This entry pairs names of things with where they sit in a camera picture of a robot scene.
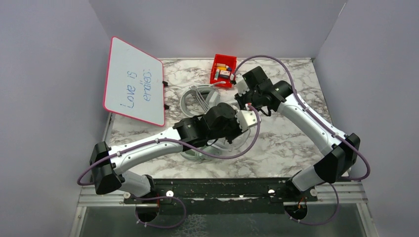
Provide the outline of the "grey white gaming headset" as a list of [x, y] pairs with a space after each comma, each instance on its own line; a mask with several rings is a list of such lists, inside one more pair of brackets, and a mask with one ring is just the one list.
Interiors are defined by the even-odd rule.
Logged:
[[220, 93], [215, 85], [193, 85], [189, 87], [188, 90], [184, 91], [180, 98], [181, 111], [188, 117], [196, 116], [187, 109], [186, 97], [188, 95], [191, 95], [198, 102], [204, 112], [207, 112], [210, 108], [218, 105], [220, 102]]

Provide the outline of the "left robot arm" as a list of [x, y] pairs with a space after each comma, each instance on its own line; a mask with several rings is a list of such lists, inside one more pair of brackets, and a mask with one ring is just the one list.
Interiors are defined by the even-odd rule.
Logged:
[[90, 158], [95, 192], [104, 195], [122, 190], [142, 202], [151, 202], [155, 198], [152, 177], [132, 173], [131, 168], [154, 158], [203, 147], [210, 140], [224, 138], [232, 143], [244, 132], [237, 111], [220, 103], [203, 115], [183, 118], [173, 127], [130, 144], [110, 147], [104, 141], [99, 142]]

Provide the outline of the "green headphones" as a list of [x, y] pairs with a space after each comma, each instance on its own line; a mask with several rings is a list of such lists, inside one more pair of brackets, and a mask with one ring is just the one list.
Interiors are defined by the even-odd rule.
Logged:
[[[213, 147], [205, 147], [205, 149], [203, 149], [203, 151], [207, 152], [209, 154], [212, 154], [212, 155], [217, 155], [217, 156], [220, 156], [222, 154], [222, 151], [220, 149], [213, 148]], [[214, 160], [213, 157], [210, 157], [210, 156], [207, 156], [205, 154], [199, 153], [195, 150], [188, 150], [188, 151], [185, 151], [185, 152], [181, 152], [180, 155], [185, 159], [188, 159], [188, 160], [191, 160], [191, 161], [196, 161], [196, 162]]]

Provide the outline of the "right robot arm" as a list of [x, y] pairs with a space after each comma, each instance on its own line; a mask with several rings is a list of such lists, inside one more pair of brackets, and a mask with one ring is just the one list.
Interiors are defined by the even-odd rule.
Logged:
[[334, 183], [356, 162], [360, 138], [354, 133], [347, 135], [320, 117], [300, 96], [294, 95], [288, 82], [272, 83], [258, 66], [237, 80], [235, 87], [240, 108], [250, 103], [258, 110], [266, 107], [269, 112], [280, 113], [307, 135], [324, 156], [286, 182], [288, 199], [297, 201], [313, 186]]

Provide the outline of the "white headphones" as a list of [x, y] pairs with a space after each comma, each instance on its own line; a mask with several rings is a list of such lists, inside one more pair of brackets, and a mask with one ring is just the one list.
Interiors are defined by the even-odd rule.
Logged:
[[248, 129], [244, 134], [237, 137], [232, 143], [228, 143], [226, 139], [219, 139], [210, 144], [211, 147], [221, 151], [232, 152], [242, 147], [248, 140], [251, 134], [251, 129]]

